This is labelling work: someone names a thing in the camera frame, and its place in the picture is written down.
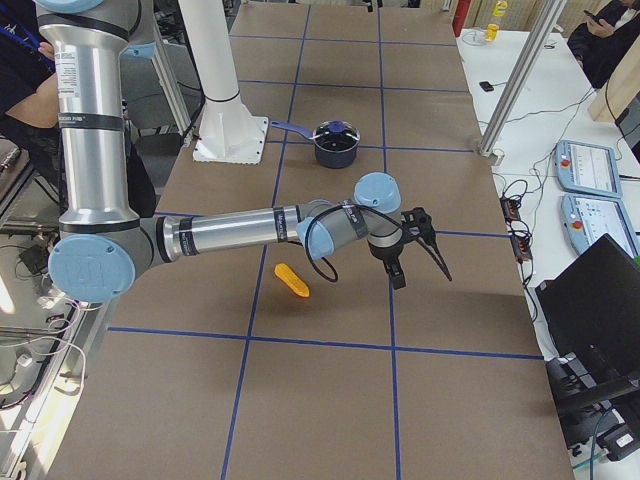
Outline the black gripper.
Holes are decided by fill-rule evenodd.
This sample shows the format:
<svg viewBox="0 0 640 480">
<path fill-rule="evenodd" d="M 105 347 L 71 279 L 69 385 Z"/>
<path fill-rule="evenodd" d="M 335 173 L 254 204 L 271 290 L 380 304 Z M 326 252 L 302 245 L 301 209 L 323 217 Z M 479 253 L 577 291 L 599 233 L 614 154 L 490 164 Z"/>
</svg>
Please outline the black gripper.
<svg viewBox="0 0 640 480">
<path fill-rule="evenodd" d="M 404 249 L 402 242 L 396 242 L 389 246 L 379 246 L 368 242 L 371 254 L 380 260 L 394 289 L 405 287 L 405 275 L 401 268 L 400 255 Z"/>
</svg>

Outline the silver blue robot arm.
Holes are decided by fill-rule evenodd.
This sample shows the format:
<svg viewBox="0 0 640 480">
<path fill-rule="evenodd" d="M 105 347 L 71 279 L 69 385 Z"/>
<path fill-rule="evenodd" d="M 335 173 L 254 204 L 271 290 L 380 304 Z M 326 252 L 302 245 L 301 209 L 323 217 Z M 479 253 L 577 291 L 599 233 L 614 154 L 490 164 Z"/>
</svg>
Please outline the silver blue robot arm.
<svg viewBox="0 0 640 480">
<path fill-rule="evenodd" d="M 395 288 L 405 284 L 401 196 L 388 174 L 362 177 L 351 198 L 211 217 L 140 218 L 128 200 L 120 59 L 156 44 L 149 1 L 40 1 L 41 34 L 58 76 L 68 207 L 48 260 L 70 297 L 103 303 L 147 270 L 183 256 L 300 241 L 311 259 L 366 239 Z"/>
</svg>

